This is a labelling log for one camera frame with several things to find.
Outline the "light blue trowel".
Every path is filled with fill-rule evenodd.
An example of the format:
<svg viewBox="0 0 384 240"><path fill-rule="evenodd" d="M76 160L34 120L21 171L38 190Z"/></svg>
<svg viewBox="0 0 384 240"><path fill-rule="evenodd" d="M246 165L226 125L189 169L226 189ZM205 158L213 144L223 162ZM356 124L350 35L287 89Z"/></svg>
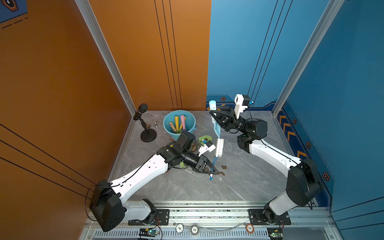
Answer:
<svg viewBox="0 0 384 240"><path fill-rule="evenodd" d="M216 111L217 110L217 102L215 100L209 101L209 109L210 109L210 114L211 114L211 111ZM221 127L216 122L216 120L213 117L213 115L211 115L211 118L212 118L214 132L215 132L216 136L220 139L221 138Z"/></svg>

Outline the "white cleaning brush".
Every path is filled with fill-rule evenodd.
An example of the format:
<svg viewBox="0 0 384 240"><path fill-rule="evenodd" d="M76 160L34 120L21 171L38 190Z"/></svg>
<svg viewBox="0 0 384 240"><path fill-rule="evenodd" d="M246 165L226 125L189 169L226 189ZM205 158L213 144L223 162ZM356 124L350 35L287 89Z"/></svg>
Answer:
<svg viewBox="0 0 384 240"><path fill-rule="evenodd" d="M223 148L224 148L224 139L221 139L221 138L217 139L217 144L215 145L215 148L213 144L209 147L209 152L212 152L213 150L215 150L215 158L213 161L213 166L216 164L217 159L223 155Z"/></svg>

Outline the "green trowel yellow blue handle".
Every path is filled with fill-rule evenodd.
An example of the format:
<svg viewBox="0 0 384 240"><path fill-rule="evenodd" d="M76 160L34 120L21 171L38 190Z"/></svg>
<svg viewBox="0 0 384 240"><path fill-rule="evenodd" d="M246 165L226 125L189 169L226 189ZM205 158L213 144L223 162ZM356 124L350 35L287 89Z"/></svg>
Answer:
<svg viewBox="0 0 384 240"><path fill-rule="evenodd" d="M186 118L186 116L180 116L180 126L178 130L179 134L186 130Z"/></svg>

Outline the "purple trowel pink handle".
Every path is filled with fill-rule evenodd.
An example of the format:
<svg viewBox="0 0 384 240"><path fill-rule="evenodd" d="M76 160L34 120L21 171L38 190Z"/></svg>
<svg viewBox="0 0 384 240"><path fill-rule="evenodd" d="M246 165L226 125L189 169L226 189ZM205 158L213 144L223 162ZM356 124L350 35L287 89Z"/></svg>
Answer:
<svg viewBox="0 0 384 240"><path fill-rule="evenodd" d="M180 116L181 124L180 124L180 130L184 131L186 129L186 116L181 115Z"/></svg>

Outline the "lime trowel yellow handle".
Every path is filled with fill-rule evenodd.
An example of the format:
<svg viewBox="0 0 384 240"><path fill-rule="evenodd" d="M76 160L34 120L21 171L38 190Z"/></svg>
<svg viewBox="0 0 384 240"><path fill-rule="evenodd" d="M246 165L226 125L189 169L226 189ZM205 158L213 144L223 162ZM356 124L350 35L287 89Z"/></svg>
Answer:
<svg viewBox="0 0 384 240"><path fill-rule="evenodd" d="M177 130L177 132L179 131L179 126L180 126L180 123L179 123L179 116L175 116L174 117L174 119L175 119L175 127L176 127L176 130Z"/></svg>

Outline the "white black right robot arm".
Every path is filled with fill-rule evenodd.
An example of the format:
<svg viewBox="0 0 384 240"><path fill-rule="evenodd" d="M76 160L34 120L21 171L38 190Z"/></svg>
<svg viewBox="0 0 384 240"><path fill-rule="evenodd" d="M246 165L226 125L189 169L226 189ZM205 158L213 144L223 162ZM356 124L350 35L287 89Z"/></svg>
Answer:
<svg viewBox="0 0 384 240"><path fill-rule="evenodd" d="M261 158L275 167L287 178L286 190L269 201L263 211L263 220L275 224L280 216L296 207L304 207L320 194L324 185L316 163L289 155L268 144L264 138L268 133L266 121L255 118L244 119L236 115L232 107L209 111L215 122L226 132L240 132L238 146L245 152Z"/></svg>

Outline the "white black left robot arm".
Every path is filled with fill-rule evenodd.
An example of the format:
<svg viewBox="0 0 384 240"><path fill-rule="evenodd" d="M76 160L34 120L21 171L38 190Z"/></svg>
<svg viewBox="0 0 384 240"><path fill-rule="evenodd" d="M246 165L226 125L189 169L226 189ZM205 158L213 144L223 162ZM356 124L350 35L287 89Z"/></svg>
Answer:
<svg viewBox="0 0 384 240"><path fill-rule="evenodd" d="M207 141L195 154L191 150L196 137L187 132L160 148L141 166L111 182L102 180L95 185L89 209L104 232L109 232L125 221L139 221L145 225L157 225L157 208L148 199L130 201L130 197L152 179L183 163L194 172L217 175L219 171L204 156L217 147Z"/></svg>

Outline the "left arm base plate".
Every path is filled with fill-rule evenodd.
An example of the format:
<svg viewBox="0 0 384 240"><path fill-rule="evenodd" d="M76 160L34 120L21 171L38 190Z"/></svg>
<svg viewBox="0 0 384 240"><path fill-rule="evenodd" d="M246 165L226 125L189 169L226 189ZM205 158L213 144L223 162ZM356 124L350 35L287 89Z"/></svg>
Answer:
<svg viewBox="0 0 384 240"><path fill-rule="evenodd" d="M131 220L128 221L129 226L167 226L170 219L170 210L169 209L157 209L156 212L151 212L150 215L144 219L140 220Z"/></svg>

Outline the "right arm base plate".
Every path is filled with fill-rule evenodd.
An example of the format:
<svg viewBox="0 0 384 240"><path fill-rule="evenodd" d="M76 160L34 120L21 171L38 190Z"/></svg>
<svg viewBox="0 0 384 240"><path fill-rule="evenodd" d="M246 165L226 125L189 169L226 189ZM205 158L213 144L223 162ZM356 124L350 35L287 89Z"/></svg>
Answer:
<svg viewBox="0 0 384 240"><path fill-rule="evenodd" d="M266 209L249 209L249 220L252 225L280 225L289 226L292 224L288 212L278 216L271 210Z"/></svg>

